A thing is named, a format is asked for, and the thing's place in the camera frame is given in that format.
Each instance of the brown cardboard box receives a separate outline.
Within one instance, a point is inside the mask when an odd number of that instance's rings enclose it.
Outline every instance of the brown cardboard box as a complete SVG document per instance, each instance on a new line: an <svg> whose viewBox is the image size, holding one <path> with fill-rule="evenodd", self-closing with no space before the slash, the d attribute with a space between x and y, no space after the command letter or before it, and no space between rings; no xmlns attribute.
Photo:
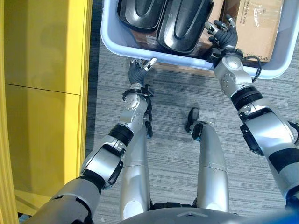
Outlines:
<svg viewBox="0 0 299 224"><path fill-rule="evenodd" d="M223 2L224 0L213 0L214 5L211 11L211 14L208 18L208 21L213 22L214 20L218 20L220 18L220 14L221 14L221 10L222 10L222 6L223 6ZM136 32L134 30L131 31L134 38L136 39L138 45L142 48L142 49L149 49L149 50L154 50L154 51L160 51L163 52L164 49L162 47L159 46L156 35L157 32L152 32L152 33L140 33L140 32ZM211 42L209 42L209 37L211 35L209 35L207 33L207 30L204 29L199 41L197 42L197 45L194 49L194 51L190 54L188 54L187 56L189 57L200 57L202 56L211 46Z"/></svg>
<svg viewBox="0 0 299 224"><path fill-rule="evenodd" d="M237 48L244 56L257 56L263 62L271 58L283 0L225 0L224 13L236 21Z"/></svg>

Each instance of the yellow cabinet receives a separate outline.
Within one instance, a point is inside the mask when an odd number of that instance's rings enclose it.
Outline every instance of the yellow cabinet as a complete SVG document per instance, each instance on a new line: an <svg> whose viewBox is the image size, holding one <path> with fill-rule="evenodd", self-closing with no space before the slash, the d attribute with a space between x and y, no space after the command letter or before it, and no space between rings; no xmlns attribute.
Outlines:
<svg viewBox="0 0 299 224"><path fill-rule="evenodd" d="M6 0L5 82L81 93L86 0Z"/></svg>
<svg viewBox="0 0 299 224"><path fill-rule="evenodd" d="M34 213L77 175L79 96L14 85L5 89L17 206Z"/></svg>
<svg viewBox="0 0 299 224"><path fill-rule="evenodd" d="M0 3L14 194L33 215L84 160L92 0Z"/></svg>

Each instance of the black cable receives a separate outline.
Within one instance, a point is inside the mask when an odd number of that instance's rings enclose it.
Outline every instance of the black cable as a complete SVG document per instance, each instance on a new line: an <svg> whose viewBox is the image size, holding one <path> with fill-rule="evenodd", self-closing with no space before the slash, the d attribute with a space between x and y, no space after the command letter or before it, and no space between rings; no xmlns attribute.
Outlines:
<svg viewBox="0 0 299 224"><path fill-rule="evenodd" d="M296 139L296 141L294 142L294 144L295 144L296 146L298 146L298 145L299 145L299 126L298 126L298 123L297 123L297 124L294 124L294 123L292 123L292 122L290 122L290 121L288 121L288 122L289 122L290 126L291 126L292 128L294 128L294 129L297 131L297 139Z"/></svg>
<svg viewBox="0 0 299 224"><path fill-rule="evenodd" d="M245 60L248 60L248 59L256 59L257 60L256 75L252 79L252 82L254 83L257 80L257 78L260 76L261 72L262 72L262 63L261 63L261 60L258 57L256 57L256 56L248 56L248 57L245 57L244 59Z"/></svg>

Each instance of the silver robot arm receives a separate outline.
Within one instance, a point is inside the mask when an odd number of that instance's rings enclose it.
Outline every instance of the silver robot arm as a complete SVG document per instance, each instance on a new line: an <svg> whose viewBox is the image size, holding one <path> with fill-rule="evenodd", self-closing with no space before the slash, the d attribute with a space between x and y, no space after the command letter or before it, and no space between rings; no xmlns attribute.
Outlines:
<svg viewBox="0 0 299 224"><path fill-rule="evenodd" d="M214 73L222 92L228 96L243 122L241 131L249 148L264 155L287 206L298 206L299 149L287 120L254 87L251 76L243 70L240 52L235 50L235 22L227 15L230 29L220 21L205 24L221 49L221 59Z"/></svg>
<svg viewBox="0 0 299 224"><path fill-rule="evenodd" d="M124 110L119 122L102 138L85 159L80 176L65 184L26 224L92 224L101 191L115 184L122 167L122 156L135 133L143 126L148 103L143 96L143 79L157 59L142 68L133 60L130 65L131 87L125 92Z"/></svg>

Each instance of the light blue plastic bin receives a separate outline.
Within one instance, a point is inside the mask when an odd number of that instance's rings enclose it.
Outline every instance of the light blue plastic bin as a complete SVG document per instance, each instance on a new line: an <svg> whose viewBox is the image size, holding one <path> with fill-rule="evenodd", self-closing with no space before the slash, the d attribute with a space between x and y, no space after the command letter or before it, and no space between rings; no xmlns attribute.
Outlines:
<svg viewBox="0 0 299 224"><path fill-rule="evenodd" d="M140 49L130 30L119 20L117 0L105 0L103 7L101 37L104 45L113 53L149 60L156 57L159 62L212 70L213 65L205 60ZM262 66L260 78L271 79L283 74L289 67L299 31L299 0L284 0L280 25L271 60ZM251 76L255 68L244 67Z"/></svg>

